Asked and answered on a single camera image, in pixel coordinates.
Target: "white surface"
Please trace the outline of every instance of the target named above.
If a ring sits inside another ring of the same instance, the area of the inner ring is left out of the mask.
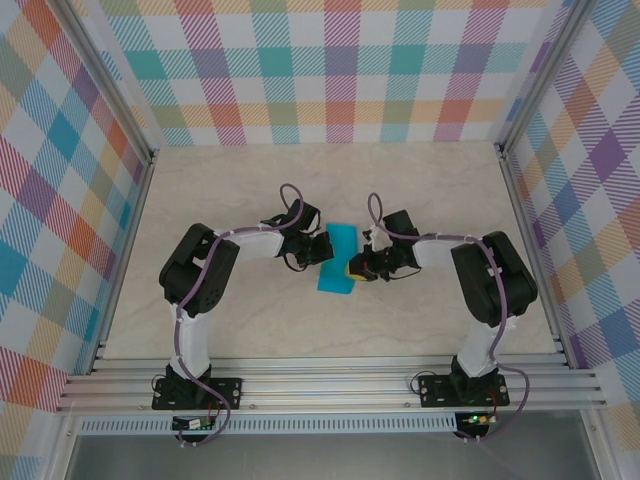
[[[367,195],[385,212],[406,208],[422,233],[505,231],[525,257],[488,142],[187,147],[162,150],[129,263],[107,358],[169,358],[172,319],[160,269],[189,226],[255,225],[284,213],[278,187],[296,184],[323,221],[370,226]],[[236,265],[209,330],[213,357],[439,355],[456,353],[473,318],[455,273],[357,283],[319,292],[320,266],[289,271],[280,259]],[[540,302],[506,353],[554,351]]]

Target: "blue sponge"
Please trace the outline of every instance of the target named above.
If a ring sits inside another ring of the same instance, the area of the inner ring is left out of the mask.
[[[347,277],[349,260],[358,253],[358,230],[353,225],[327,224],[329,240],[333,247],[333,258],[322,264],[318,290],[348,295],[355,280]]]

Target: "black mounting plate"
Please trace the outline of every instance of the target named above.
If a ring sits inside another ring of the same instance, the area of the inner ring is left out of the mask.
[[[509,392],[506,390],[507,384],[503,375],[496,375],[495,385],[491,391],[496,397],[498,407],[509,405]],[[476,397],[467,402],[461,402],[458,397],[449,375],[420,375],[418,377],[418,392],[420,393],[420,406],[423,408],[433,407],[493,407],[493,399],[487,392],[480,392]]]
[[[241,378],[208,378],[201,379],[206,385],[218,392],[229,402],[231,410],[240,408],[242,398]],[[155,382],[155,394],[151,402],[152,410],[208,410],[209,404],[213,400],[214,410],[217,409],[215,399],[203,390],[204,395],[199,395],[199,399],[194,399],[195,395],[185,395],[183,385],[177,385],[167,378],[158,378]]]

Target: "purple cable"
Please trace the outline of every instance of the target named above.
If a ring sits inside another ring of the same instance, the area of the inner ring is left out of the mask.
[[[375,213],[373,212],[373,207],[371,204],[371,200],[374,198],[378,202],[378,207],[380,210],[380,213],[378,216],[376,216]],[[484,243],[482,243],[479,239],[475,237],[471,237],[469,235],[448,235],[448,234],[440,235],[435,233],[427,233],[426,235],[416,236],[416,235],[401,235],[399,233],[390,232],[385,228],[384,225],[382,225],[382,200],[380,199],[380,195],[378,195],[376,192],[371,192],[369,194],[369,198],[367,199],[367,207],[369,209],[369,215],[371,215],[371,218],[373,219],[373,222],[376,225],[376,227],[378,227],[380,230],[382,230],[384,233],[386,233],[390,237],[395,237],[400,240],[448,240],[453,242],[475,243],[478,247],[480,247],[485,257],[487,257],[487,260],[489,261],[489,265],[491,266],[491,270],[493,270],[493,277],[496,279],[496,285],[498,286],[498,294],[500,296],[500,306],[501,306],[500,327],[498,328],[498,334],[496,335],[496,338],[493,340],[493,343],[489,347],[489,358],[491,359],[492,362],[494,362],[494,364],[498,368],[501,368],[502,370],[506,370],[508,372],[517,373],[521,375],[522,378],[524,379],[524,394],[522,396],[522,401],[520,402],[520,405],[518,405],[518,408],[514,412],[513,416],[502,428],[500,428],[495,432],[491,432],[485,435],[484,438],[485,439],[493,438],[498,434],[504,432],[505,430],[507,430],[508,427],[510,427],[513,424],[514,420],[518,417],[518,415],[520,415],[520,413],[524,409],[527,403],[527,400],[529,399],[529,390],[531,389],[531,383],[529,381],[529,376],[525,373],[524,370],[521,370],[515,367],[510,367],[508,365],[503,365],[499,363],[495,357],[495,351],[498,346],[498,343],[500,343],[500,339],[504,335],[504,331],[507,328],[507,313],[509,308],[507,305],[507,293],[504,289],[504,282],[502,281],[500,270],[498,269],[498,265],[496,264],[496,261],[493,258],[493,254],[491,253],[491,250],[489,250],[489,248]]]
[[[296,216],[293,217],[293,220],[291,220],[290,222],[285,223],[284,225],[278,225],[278,226],[275,226],[275,227],[269,227],[269,226],[241,227],[241,228],[237,228],[235,230],[229,230],[227,232],[221,233],[215,239],[215,241],[213,242],[213,245],[211,245],[211,249],[209,250],[209,253],[207,254],[207,258],[205,259],[204,265],[202,267],[202,270],[200,271],[200,275],[198,275],[198,279],[196,280],[196,283],[193,284],[193,287],[191,287],[191,290],[189,290],[189,293],[187,293],[187,296],[184,297],[184,299],[180,302],[180,304],[176,308],[176,327],[175,327],[174,334],[173,334],[173,347],[174,347],[174,349],[176,351],[176,356],[178,357],[178,364],[180,365],[180,367],[182,368],[184,373],[186,373],[187,377],[189,377],[189,380],[191,380],[193,383],[198,385],[200,388],[202,388],[206,392],[208,392],[211,395],[213,395],[214,397],[216,397],[224,405],[224,408],[225,408],[226,413],[227,413],[226,418],[224,419],[224,423],[220,426],[220,428],[218,428],[218,430],[216,430],[215,432],[207,435],[200,442],[191,443],[190,445],[192,447],[197,447],[197,446],[200,446],[200,445],[206,445],[207,443],[209,443],[212,440],[214,440],[215,438],[217,438],[222,433],[222,431],[225,428],[227,428],[227,425],[229,424],[229,420],[231,419],[231,406],[229,405],[229,402],[227,402],[227,400],[222,395],[220,395],[218,392],[216,392],[214,389],[212,389],[208,385],[202,383],[193,373],[191,373],[191,371],[189,371],[189,369],[185,365],[184,361],[182,360],[182,354],[180,353],[180,325],[182,324],[182,309],[184,308],[184,306],[187,303],[189,303],[189,301],[198,292],[198,289],[202,285],[202,282],[204,281],[204,277],[206,276],[207,271],[209,270],[209,265],[211,264],[211,259],[213,258],[213,254],[214,254],[216,248],[218,247],[218,245],[220,245],[220,242],[222,242],[222,240],[224,240],[226,237],[228,237],[228,236],[230,236],[230,235],[232,235],[234,233],[275,232],[275,231],[278,231],[278,230],[283,230],[283,229],[288,228],[291,225],[295,224],[300,219],[300,216],[302,215],[302,209],[304,207],[304,200],[302,198],[302,192],[300,192],[298,187],[296,187],[295,185],[292,185],[291,183],[283,183],[282,185],[280,185],[280,198],[282,199],[282,202],[284,203],[285,207],[287,207],[287,209],[289,208],[289,205],[287,204],[287,201],[284,198],[284,189],[287,188],[287,187],[291,188],[294,192],[296,192],[296,194],[298,195],[298,199],[300,200],[300,208],[298,208],[298,212],[296,213]],[[185,445],[187,443],[182,438],[182,430],[178,432],[178,439],[182,442],[182,445]]]

